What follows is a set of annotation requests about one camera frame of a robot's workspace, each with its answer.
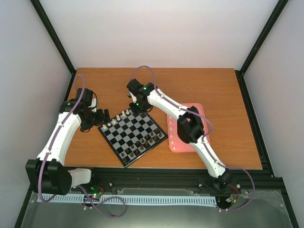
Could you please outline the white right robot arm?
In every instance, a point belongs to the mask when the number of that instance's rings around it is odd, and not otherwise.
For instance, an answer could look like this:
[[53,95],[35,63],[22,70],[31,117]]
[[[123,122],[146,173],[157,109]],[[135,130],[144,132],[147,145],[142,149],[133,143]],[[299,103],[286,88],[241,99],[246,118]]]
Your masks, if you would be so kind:
[[132,79],[126,88],[133,100],[129,106],[134,113],[140,114],[157,107],[176,121],[178,137],[184,143],[191,145],[202,159],[209,175],[213,178],[213,189],[219,193],[224,192],[232,176],[206,139],[202,116],[197,108],[179,104],[152,83],[143,85]]

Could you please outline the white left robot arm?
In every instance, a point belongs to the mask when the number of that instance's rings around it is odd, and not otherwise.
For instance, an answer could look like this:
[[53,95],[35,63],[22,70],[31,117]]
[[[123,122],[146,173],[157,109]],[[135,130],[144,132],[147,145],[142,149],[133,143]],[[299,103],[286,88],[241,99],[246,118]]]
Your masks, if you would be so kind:
[[59,109],[56,126],[36,159],[25,165],[31,189],[38,194],[66,195],[71,188],[83,185],[88,191],[98,188],[99,179],[86,168],[68,170],[65,157],[77,129],[88,132],[104,123],[104,113],[97,108],[96,94],[79,88],[76,97],[64,101]]

